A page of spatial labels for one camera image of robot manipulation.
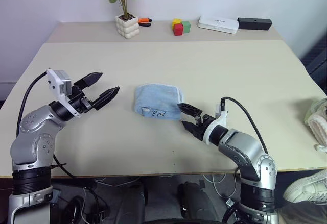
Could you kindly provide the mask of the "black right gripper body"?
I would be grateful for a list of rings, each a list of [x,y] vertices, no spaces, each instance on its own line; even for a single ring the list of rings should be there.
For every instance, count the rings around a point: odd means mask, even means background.
[[[209,125],[215,121],[216,119],[214,117],[211,117],[210,115],[205,114],[202,118],[202,124],[200,125],[195,125],[193,135],[199,139],[203,140],[204,133],[206,129],[209,127]]]

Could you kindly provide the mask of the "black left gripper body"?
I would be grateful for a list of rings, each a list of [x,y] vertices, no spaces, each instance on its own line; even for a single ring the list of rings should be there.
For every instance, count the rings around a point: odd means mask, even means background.
[[[72,93],[68,96],[69,98],[69,104],[78,112],[78,113],[87,113],[91,109],[98,108],[95,107],[95,103],[91,100],[89,100],[83,91],[77,87],[72,87]]]

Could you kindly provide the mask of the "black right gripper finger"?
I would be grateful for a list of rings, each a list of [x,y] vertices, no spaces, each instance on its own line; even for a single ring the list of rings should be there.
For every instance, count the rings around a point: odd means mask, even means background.
[[[200,117],[202,114],[202,110],[187,103],[178,103],[177,106],[182,113],[193,118]]]
[[[202,129],[199,126],[196,126],[195,124],[188,122],[188,121],[183,121],[182,122],[184,128],[190,132],[195,138],[198,140],[202,140]]]

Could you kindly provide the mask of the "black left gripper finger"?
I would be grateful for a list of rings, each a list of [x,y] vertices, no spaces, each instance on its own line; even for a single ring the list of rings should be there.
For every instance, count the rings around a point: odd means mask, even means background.
[[[92,102],[92,107],[96,110],[100,110],[106,104],[108,104],[112,99],[115,98],[117,93],[119,92],[119,87],[114,87],[106,90],[99,97]]]
[[[78,87],[79,89],[85,89],[86,87],[92,86],[94,83],[96,83],[99,78],[103,75],[102,72],[92,72],[88,75],[82,77],[78,81],[74,83],[75,87]]]

